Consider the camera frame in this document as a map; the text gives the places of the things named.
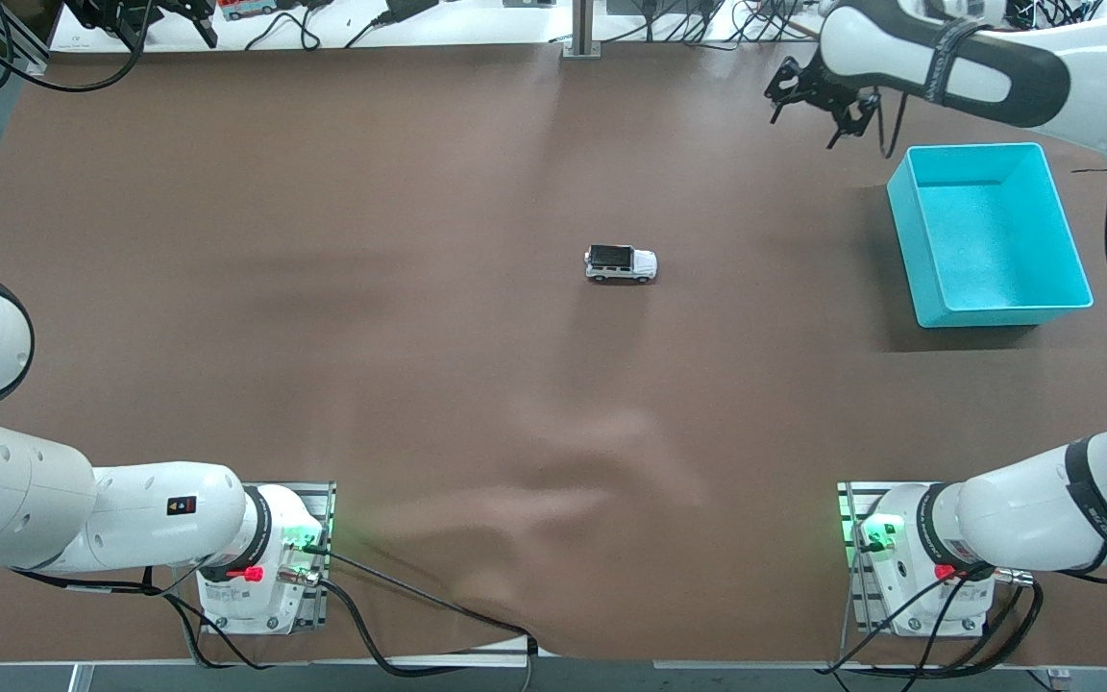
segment grey floor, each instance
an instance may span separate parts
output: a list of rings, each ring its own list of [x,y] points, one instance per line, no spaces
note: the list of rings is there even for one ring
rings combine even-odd
[[[0,91],[0,140],[19,92],[17,82]],[[1107,671],[1074,670],[1072,689],[1107,692]],[[897,692],[898,681],[847,675],[853,692]],[[0,667],[0,689],[28,692],[59,692],[66,689],[70,667]],[[432,680],[389,679],[372,667],[282,667],[254,673],[247,670],[206,671],[196,667],[97,667],[92,692],[184,691],[273,692],[399,692],[438,689],[439,692],[518,692],[524,680],[519,670],[476,670]],[[835,680],[811,671],[790,670],[655,670],[651,664],[542,659],[537,661],[530,688],[540,692],[570,692],[581,689],[634,689],[654,692],[839,691]],[[931,692],[1036,692],[1036,683],[1023,671],[994,671],[971,681],[923,682],[918,689]]]

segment metal connector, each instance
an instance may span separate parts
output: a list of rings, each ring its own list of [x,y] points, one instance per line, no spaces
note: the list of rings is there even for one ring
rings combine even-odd
[[[1012,587],[1018,588],[1032,588],[1033,583],[1036,582],[1036,578],[1032,577],[1032,572],[1007,568],[994,568],[994,579],[995,581],[1010,583]]]
[[[298,583],[300,587],[319,587],[319,575],[304,568],[282,566],[276,572],[276,578],[286,583]]]

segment brown table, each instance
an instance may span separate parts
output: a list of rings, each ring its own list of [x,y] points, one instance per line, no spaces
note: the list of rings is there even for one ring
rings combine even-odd
[[[0,424],[95,464],[335,481],[338,547],[563,655],[829,659],[836,482],[958,481],[1107,428],[1106,180],[1046,142],[1093,310],[925,332],[896,162],[875,135],[826,152],[808,106],[769,126],[778,59],[157,56],[93,95],[28,87],[0,152],[0,280],[37,359]],[[920,101],[903,133],[1021,137]],[[593,241],[654,249],[659,280],[589,285]],[[498,638],[339,579],[386,652]],[[1107,587],[1045,588],[1017,660],[1107,665]],[[0,571],[0,660],[180,658],[172,618]],[[251,651],[361,655],[338,609]]]

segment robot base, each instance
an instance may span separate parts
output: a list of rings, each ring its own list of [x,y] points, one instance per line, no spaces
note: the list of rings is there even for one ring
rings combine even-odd
[[[322,484],[321,487],[321,492],[296,492],[280,484],[258,485],[259,495],[263,496],[272,514],[267,548],[256,562],[263,570],[262,579],[250,582],[237,577],[211,582],[198,575],[203,612],[225,633],[290,634],[299,630],[314,630],[325,621],[325,600],[319,588],[277,579],[280,568],[304,570],[317,577],[321,577],[324,570],[323,557],[293,548],[307,543],[325,547],[331,528],[334,486]],[[324,521],[311,515],[309,499],[299,492],[302,495],[324,496],[324,513],[320,513]]]
[[[923,588],[950,572],[950,568],[935,565],[929,557],[918,534],[917,507],[927,489],[925,484],[919,483],[840,484],[845,537],[862,546],[873,543],[883,546],[882,550],[865,551],[860,557],[851,552],[848,556],[849,564],[857,568],[857,574],[852,575],[855,589],[860,578],[861,602],[868,613],[865,630],[878,626],[888,613],[896,612]],[[949,579],[913,601],[891,622],[892,633],[930,636],[955,585],[955,579]],[[979,637],[993,597],[993,577],[959,588],[942,617],[939,637]],[[880,612],[869,613],[870,600],[878,601],[876,610]]]

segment blue container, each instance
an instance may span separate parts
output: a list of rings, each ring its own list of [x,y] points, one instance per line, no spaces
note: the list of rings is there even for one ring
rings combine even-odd
[[[1093,303],[1039,144],[911,146],[887,196],[921,327],[1042,324]]]

